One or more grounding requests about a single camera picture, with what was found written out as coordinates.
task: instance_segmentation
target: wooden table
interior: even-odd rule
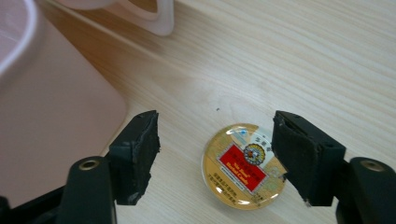
[[[201,174],[205,144],[237,122],[272,130],[301,115],[363,156],[396,168],[393,1],[176,0],[167,37],[100,9],[42,2],[46,16],[117,89],[134,115],[156,109],[162,151],[137,206],[119,223],[335,223],[288,183],[260,210],[221,203]]]

